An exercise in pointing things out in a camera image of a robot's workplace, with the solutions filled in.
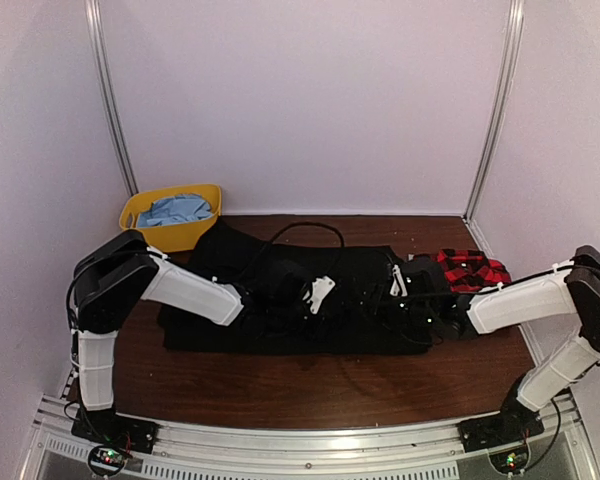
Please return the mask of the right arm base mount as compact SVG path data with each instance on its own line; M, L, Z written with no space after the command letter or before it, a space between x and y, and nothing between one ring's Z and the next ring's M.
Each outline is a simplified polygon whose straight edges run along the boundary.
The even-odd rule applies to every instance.
M530 436L542 434L544 425L536 411L529 410L511 397L495 414L461 421L458 431L464 451L469 453L522 442Z

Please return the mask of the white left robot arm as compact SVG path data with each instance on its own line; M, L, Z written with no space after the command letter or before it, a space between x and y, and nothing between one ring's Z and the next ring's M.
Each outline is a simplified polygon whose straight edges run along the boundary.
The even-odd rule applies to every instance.
M172 350L254 355L306 349L336 287L336 252L310 267L271 242L216 225L185 265L137 230L121 233L84 258L68 289L72 354L86 429L103 444L124 424L114 409L116 341L137 304L166 308Z

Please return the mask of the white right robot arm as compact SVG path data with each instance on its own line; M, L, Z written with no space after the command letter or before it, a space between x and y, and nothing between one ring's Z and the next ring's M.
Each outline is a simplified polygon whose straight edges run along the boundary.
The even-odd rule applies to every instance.
M391 284L375 307L387 325L456 339L494 333L548 317L575 315L575 332L522 376L493 419L499 440L515 440L531 415L600 364L600 252L579 247L564 262L514 280L506 267L477 250L442 249L391 267Z

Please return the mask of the black long sleeve shirt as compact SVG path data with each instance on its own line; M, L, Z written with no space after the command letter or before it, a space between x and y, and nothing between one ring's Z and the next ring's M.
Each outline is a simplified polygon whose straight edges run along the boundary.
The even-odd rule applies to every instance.
M199 239L185 267L206 279L234 284L244 297L247 291L264 293L263 274L280 260L293 261L336 282L319 312L330 323L326 341L283 338L243 345L237 342L239 316L230 325L220 326L200 315L164 306L158 317L164 347L249 355L419 355L432 347L402 340L366 313L366 303L390 286L389 267L399 261L388 246L284 245L276 238L261 240L219 220Z

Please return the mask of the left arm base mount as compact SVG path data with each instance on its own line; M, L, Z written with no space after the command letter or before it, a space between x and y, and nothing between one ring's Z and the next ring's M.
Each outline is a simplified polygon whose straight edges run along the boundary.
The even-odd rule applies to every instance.
M75 437L127 454L153 452L159 430L156 422L122 416L114 408L88 411L76 400L66 404L63 412L72 421L71 434Z

